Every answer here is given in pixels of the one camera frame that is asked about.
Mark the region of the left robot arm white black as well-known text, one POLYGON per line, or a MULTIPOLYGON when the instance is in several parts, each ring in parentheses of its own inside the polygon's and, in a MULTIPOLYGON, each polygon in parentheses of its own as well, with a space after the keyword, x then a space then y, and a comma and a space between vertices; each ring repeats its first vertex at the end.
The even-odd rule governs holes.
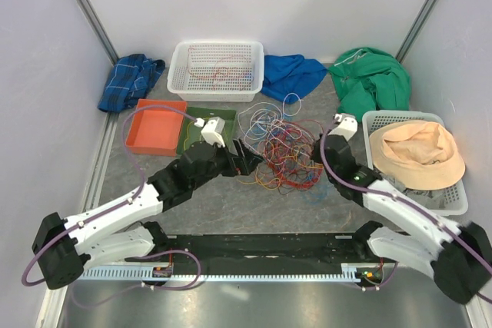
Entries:
POLYGON ((32 244, 32 263, 39 266, 41 281, 57 290, 86 270, 118 259, 166 258, 169 244, 158 225, 146 224, 127 233, 121 229, 183 204, 218 176, 248 176, 255 171, 262 157, 240 139, 233 144, 234 153, 227 147, 195 142, 179 158, 113 201, 66 218, 58 213, 45 216, 32 244))

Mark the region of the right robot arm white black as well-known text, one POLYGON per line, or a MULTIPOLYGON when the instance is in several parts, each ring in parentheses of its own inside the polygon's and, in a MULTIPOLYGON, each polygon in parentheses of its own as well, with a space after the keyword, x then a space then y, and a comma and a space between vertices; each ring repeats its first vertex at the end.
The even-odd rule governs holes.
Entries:
POLYGON ((491 242, 478 224, 459 224, 439 216, 403 195, 389 181, 359 164, 347 139, 325 132, 311 155, 322 164, 328 180, 347 200, 386 218, 400 228, 394 232, 368 222, 352 242, 360 261, 391 259, 430 277, 440 291, 466 305, 491 280, 491 242))

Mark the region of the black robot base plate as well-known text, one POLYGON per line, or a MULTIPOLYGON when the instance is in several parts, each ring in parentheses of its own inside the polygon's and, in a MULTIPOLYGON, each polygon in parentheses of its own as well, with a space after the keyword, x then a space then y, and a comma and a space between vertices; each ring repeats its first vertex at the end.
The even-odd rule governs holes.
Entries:
POLYGON ((352 234, 205 234, 169 237, 151 252, 149 263, 172 263, 176 274, 194 274, 196 263, 188 256, 162 251, 186 250, 195 255, 205 276, 300 276, 341 272, 341 265, 360 264, 379 270, 393 261, 363 251, 352 234))

